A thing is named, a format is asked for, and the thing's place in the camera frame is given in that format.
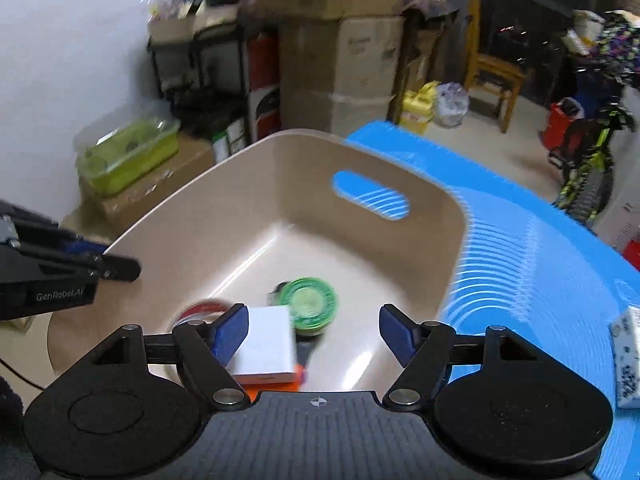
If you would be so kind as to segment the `colourful toy block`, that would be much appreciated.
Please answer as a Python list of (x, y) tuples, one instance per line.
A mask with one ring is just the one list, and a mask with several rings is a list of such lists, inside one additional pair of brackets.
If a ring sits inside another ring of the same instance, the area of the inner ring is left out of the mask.
[(244, 386), (250, 400), (255, 401), (258, 394), (263, 391), (297, 392), (306, 380), (306, 370), (301, 366), (296, 366), (295, 377), (292, 382), (272, 382), (271, 384), (257, 384)]

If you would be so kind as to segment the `white tape roll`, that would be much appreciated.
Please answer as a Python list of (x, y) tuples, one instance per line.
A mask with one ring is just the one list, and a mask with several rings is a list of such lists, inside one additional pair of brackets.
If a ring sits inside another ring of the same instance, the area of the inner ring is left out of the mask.
[(189, 322), (213, 323), (230, 310), (231, 307), (232, 303), (227, 300), (217, 298), (198, 300), (175, 316), (169, 325), (169, 330)]

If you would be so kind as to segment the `small white box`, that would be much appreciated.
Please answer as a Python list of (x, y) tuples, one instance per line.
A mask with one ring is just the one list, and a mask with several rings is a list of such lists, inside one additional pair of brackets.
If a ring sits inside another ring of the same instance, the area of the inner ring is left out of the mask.
[(242, 386), (295, 382), (295, 332), (285, 306), (249, 307), (248, 333), (227, 365)]

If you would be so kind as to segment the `green ointment tin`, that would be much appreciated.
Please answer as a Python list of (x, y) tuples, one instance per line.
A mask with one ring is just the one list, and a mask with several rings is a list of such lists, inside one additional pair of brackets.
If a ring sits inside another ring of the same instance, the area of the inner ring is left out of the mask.
[(322, 334), (333, 322), (338, 300), (333, 287), (320, 278), (296, 278), (278, 292), (278, 304), (287, 306), (292, 325), (300, 336)]

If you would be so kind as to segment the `black TV remote control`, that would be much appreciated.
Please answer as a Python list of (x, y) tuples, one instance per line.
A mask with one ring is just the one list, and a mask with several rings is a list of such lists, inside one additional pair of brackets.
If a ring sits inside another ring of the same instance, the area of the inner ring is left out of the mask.
[[(280, 293), (284, 286), (288, 284), (288, 281), (281, 282), (269, 293), (268, 301), (270, 306), (277, 306), (280, 304)], [(318, 346), (320, 340), (319, 335), (301, 335), (295, 334), (295, 356), (296, 363), (301, 368), (306, 368), (311, 357), (311, 353)]]

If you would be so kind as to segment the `floor cardboard box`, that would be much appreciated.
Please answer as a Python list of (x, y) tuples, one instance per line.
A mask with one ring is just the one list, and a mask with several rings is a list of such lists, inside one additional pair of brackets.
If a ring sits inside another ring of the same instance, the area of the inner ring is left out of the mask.
[(79, 179), (82, 202), (68, 217), (81, 234), (114, 240), (145, 214), (214, 166), (213, 145), (185, 133), (178, 134), (178, 152), (112, 197), (101, 197)]

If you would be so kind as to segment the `blue silicone baking mat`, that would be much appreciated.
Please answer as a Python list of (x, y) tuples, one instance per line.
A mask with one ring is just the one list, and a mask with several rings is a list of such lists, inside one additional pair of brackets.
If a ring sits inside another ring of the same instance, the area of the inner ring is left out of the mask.
[(616, 398), (610, 325), (639, 302), (630, 263), (525, 188), (432, 141), (387, 122), (347, 140), (439, 182), (468, 213), (446, 323), (462, 333), (509, 327)]

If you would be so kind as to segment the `green lidded plastic container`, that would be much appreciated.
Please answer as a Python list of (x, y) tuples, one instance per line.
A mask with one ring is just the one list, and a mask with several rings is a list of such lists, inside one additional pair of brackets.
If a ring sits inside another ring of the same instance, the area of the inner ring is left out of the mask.
[(177, 154), (179, 130), (166, 102), (119, 107), (74, 137), (79, 177), (96, 194), (116, 195)]

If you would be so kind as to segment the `white tissue box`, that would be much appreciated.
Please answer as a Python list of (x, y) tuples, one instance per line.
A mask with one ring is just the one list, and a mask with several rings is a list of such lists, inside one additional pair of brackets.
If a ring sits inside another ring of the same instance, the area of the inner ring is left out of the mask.
[(616, 403), (624, 410), (638, 410), (639, 389), (639, 308), (629, 307), (610, 326), (613, 344)]

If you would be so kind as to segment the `beige plastic storage basket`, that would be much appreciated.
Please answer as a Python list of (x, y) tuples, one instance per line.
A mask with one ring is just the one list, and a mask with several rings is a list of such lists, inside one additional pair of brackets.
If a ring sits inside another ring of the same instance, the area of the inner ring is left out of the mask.
[(262, 307), (277, 284), (320, 278), (338, 309), (311, 353), (306, 388), (383, 392), (400, 368), (378, 333), (378, 310), (434, 318), (467, 227), (454, 196), (404, 166), (325, 133), (277, 133), (115, 240), (112, 252), (140, 261), (140, 278), (104, 282), (90, 306), (55, 313), (49, 359), (63, 373), (124, 324), (165, 333), (198, 301)]

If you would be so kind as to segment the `black metal shelf rack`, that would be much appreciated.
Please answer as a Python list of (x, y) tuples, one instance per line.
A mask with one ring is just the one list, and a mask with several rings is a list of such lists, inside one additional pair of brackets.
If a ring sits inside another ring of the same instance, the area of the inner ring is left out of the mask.
[[(205, 65), (206, 52), (232, 44), (238, 69), (236, 90), (221, 88), (214, 71)], [(238, 22), (207, 26), (190, 39), (158, 42), (149, 39), (146, 52), (151, 57), (155, 88), (158, 96), (168, 102), (185, 132), (196, 138), (213, 140), (222, 130), (242, 122), (244, 141), (250, 144), (250, 92), (245, 61), (245, 28)], [(163, 54), (183, 53), (190, 70), (175, 84), (160, 76), (158, 58)]]

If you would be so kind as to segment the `red plastic bucket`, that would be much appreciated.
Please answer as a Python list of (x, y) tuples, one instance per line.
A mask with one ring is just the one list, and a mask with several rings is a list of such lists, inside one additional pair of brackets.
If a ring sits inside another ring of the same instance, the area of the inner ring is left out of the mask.
[(568, 126), (574, 120), (584, 117), (582, 104), (574, 98), (563, 98), (550, 106), (548, 122), (544, 131), (540, 134), (542, 145), (551, 151), (557, 148), (564, 140), (564, 134)]

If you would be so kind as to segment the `white plastic bag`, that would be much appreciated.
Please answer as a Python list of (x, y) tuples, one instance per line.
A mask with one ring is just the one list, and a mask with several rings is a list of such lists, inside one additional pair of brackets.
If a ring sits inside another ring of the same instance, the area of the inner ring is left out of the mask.
[(468, 92), (461, 84), (447, 82), (436, 87), (434, 115), (439, 125), (445, 128), (460, 126), (469, 106)]

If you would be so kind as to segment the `yellow detergent jug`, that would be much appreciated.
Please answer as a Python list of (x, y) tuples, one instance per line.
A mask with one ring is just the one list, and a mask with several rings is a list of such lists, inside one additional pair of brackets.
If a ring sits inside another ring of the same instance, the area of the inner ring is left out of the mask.
[(434, 119), (438, 81), (424, 84), (418, 91), (406, 90), (398, 125), (418, 136), (423, 136)]

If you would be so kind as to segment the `wooden chair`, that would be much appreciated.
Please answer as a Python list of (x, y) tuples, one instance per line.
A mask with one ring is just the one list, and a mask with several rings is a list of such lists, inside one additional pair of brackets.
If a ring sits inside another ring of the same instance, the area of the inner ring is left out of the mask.
[(498, 98), (495, 118), (500, 130), (506, 133), (526, 75), (515, 64), (480, 53), (480, 4), (469, 0), (466, 17), (465, 56), (466, 73), (463, 88), (480, 89)]

